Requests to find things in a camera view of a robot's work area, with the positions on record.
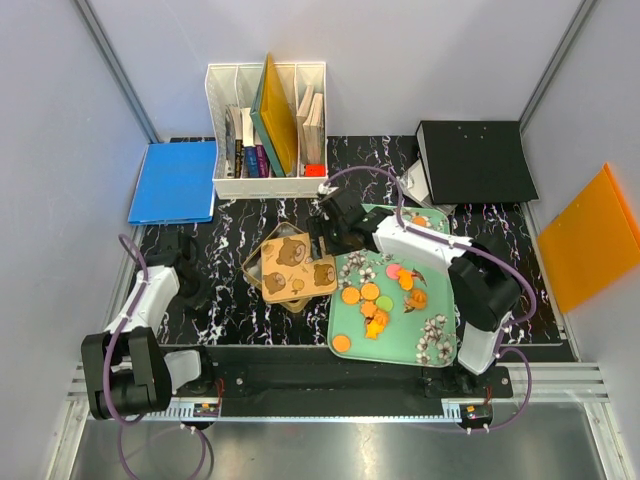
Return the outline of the orange cookie far tray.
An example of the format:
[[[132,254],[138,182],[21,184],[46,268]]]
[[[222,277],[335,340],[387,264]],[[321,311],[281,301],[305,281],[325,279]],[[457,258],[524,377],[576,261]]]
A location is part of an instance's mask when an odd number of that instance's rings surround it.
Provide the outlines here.
[[[423,216],[415,216],[412,218],[412,223],[415,225],[419,225],[421,227],[429,227],[430,226],[430,222],[428,220],[427,217],[423,217]]]

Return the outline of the bear print tin lid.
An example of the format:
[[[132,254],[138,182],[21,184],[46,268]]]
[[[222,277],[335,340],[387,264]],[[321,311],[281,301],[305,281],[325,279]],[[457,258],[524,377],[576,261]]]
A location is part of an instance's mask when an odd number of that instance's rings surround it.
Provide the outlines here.
[[[332,294],[338,287],[335,258],[313,260],[308,233],[262,244],[262,295],[268,303]]]

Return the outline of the blue folder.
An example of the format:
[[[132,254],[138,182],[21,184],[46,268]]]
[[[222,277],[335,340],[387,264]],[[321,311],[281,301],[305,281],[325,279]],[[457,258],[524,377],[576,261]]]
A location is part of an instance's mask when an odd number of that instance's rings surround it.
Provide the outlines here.
[[[214,141],[149,145],[128,222],[160,225],[211,221],[216,160]]]

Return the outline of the orange fish shaped cookie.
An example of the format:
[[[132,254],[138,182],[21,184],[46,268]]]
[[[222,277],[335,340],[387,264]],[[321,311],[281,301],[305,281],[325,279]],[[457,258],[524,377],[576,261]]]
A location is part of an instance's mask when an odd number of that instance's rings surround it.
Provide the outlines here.
[[[414,288],[414,275],[409,270],[400,268],[397,271],[397,281],[400,287],[405,291],[411,291]]]

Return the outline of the orange flower swirl cookie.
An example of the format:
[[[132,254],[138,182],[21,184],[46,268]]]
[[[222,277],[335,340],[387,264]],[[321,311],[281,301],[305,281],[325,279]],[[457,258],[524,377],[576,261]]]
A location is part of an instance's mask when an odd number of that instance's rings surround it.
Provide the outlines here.
[[[417,309],[417,310],[425,309],[428,305],[427,293],[424,290],[419,288],[411,289],[406,300],[406,305],[412,309]]]

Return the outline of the pink macaron cookie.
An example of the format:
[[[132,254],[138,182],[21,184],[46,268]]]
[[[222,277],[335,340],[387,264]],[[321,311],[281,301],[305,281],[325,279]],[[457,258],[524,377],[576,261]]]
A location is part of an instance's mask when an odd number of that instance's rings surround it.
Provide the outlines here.
[[[386,268],[386,275],[393,280],[398,279],[398,272],[402,269],[399,264],[389,264]]]

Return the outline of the black binder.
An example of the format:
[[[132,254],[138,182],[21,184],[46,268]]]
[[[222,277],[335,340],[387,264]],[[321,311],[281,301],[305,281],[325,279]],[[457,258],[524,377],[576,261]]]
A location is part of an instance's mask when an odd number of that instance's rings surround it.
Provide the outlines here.
[[[517,121],[423,120],[416,138],[431,200],[437,205],[539,198]]]

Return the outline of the green sandwich cookie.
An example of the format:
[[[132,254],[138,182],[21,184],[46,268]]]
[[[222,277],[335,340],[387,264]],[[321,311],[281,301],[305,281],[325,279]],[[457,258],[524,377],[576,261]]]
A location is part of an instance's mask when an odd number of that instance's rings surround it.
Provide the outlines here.
[[[375,304],[378,309],[383,310],[385,312],[390,312],[394,306],[392,298],[386,295],[379,296],[376,299]]]

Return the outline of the mint green floral tray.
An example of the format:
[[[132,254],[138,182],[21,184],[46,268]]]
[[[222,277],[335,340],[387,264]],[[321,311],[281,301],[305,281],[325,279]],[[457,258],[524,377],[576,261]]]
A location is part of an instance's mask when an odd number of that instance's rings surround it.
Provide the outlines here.
[[[399,264],[414,275],[414,288],[424,290],[428,305],[423,310],[409,308],[410,291],[386,275],[389,264]],[[350,360],[443,368],[456,356],[456,315],[451,284],[447,275],[428,266],[392,254],[360,250],[336,258],[338,289],[330,302],[328,342],[333,354]],[[361,299],[347,305],[341,299],[344,288],[360,290]],[[394,306],[390,319],[376,340],[365,337],[365,318],[360,307],[365,301],[375,303],[386,295]],[[338,353],[332,346],[334,336],[350,338],[351,348]]]

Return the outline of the orange star cookie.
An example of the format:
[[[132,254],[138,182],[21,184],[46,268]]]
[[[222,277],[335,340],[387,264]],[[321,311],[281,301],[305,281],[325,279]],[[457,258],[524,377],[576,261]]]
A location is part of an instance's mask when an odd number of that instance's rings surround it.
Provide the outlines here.
[[[366,325],[365,337],[367,339],[376,340],[378,336],[384,331],[385,326],[378,322],[372,321]]]

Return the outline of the red small box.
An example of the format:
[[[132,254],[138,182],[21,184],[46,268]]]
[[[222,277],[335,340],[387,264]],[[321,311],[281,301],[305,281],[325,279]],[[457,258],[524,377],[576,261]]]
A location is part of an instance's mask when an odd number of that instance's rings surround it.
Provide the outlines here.
[[[326,167],[322,164],[307,164],[304,169],[306,177],[325,177]]]

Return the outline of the dark books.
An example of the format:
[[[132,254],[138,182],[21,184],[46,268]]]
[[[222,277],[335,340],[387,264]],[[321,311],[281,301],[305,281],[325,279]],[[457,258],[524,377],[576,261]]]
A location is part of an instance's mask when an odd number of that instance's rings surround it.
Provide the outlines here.
[[[262,141],[255,129],[250,108],[228,104],[225,107],[226,176],[232,179],[263,179],[270,166]]]

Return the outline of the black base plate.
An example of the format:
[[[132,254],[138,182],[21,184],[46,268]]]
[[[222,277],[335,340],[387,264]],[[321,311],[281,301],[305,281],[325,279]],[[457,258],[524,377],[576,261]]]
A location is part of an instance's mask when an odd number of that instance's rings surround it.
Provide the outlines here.
[[[345,360],[319,346],[200,346],[202,376],[181,397],[222,395],[231,418],[422,419],[443,414],[445,400],[506,400],[509,373],[475,377],[461,367],[427,368]]]

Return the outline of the yellow green folder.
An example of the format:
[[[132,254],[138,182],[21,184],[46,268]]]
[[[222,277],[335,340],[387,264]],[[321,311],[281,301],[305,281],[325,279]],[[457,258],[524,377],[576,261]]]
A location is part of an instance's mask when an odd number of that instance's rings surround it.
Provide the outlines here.
[[[250,117],[274,174],[292,176],[298,158],[296,121],[270,53],[263,63]]]

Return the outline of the round orange cookie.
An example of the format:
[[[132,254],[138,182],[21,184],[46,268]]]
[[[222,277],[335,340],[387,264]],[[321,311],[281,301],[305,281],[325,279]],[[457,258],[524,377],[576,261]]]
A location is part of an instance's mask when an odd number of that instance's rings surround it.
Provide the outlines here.
[[[332,346],[338,353],[345,353],[351,348],[351,340],[348,336],[339,334],[333,337]]]

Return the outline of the orange plastic folder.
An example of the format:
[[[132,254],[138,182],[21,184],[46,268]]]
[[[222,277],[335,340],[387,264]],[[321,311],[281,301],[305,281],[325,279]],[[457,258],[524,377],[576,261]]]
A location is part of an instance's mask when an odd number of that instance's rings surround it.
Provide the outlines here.
[[[563,313],[639,265],[639,224],[608,163],[538,235],[537,243]]]

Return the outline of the beige books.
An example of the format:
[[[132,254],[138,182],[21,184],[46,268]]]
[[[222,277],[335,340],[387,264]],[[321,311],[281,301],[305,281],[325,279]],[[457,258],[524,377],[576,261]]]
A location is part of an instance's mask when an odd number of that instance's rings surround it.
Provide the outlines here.
[[[296,111],[301,159],[320,165],[324,149],[324,95],[307,85]]]

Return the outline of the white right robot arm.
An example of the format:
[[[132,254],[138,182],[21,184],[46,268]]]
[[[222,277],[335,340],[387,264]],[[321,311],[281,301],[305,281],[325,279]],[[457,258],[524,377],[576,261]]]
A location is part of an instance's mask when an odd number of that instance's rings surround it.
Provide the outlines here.
[[[321,185],[320,213],[308,220],[312,251],[331,255],[368,250],[398,256],[448,277],[453,303],[464,322],[457,354],[461,365],[454,384],[476,396],[490,383],[499,333],[523,293],[522,275],[499,257],[495,245],[480,237],[462,237],[416,225],[402,216],[403,206],[366,209],[345,188]]]

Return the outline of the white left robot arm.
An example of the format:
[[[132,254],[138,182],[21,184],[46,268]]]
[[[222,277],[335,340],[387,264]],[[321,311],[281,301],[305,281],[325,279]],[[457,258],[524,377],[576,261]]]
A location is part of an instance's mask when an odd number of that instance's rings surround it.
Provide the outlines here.
[[[83,339],[81,359],[91,415],[128,425],[166,410],[182,387],[196,396],[208,394],[216,372],[198,350],[165,353],[156,338],[172,301],[191,309],[205,301],[195,239],[177,232],[148,257],[127,235],[118,240],[138,266],[135,283],[107,327]]]

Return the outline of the dotted orange biscuit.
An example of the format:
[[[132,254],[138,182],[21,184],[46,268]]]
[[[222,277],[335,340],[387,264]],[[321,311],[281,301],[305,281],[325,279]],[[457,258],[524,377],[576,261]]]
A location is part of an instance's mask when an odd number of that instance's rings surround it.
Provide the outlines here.
[[[355,305],[361,299],[360,290],[353,286],[348,286],[342,290],[341,299],[347,305]]]

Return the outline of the clear plastic bag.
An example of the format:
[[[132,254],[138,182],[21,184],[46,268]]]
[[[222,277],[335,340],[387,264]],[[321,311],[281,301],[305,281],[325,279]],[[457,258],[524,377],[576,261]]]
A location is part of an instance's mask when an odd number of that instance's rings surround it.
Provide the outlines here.
[[[413,163],[398,180],[405,197],[425,208],[437,208],[432,201],[421,160]]]

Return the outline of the white file organizer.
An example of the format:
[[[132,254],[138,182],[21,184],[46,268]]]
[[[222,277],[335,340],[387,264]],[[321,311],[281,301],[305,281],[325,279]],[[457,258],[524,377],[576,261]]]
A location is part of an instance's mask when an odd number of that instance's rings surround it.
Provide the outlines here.
[[[317,93],[324,95],[324,149],[323,162],[321,164],[326,167],[326,176],[306,177],[304,175],[304,169],[307,164],[300,156],[296,121],[298,158],[292,176],[277,177],[269,163],[270,176],[268,178],[228,178],[226,176],[227,162],[224,130],[225,107],[228,104],[233,104],[241,108],[251,108],[264,61],[261,63],[210,64],[205,77],[205,92],[218,148],[217,164],[214,172],[214,188],[216,195],[221,199],[313,198],[318,193],[318,188],[328,179],[327,136],[325,133],[327,110],[326,64],[324,62],[274,62],[295,121],[296,111],[307,85],[312,85]]]

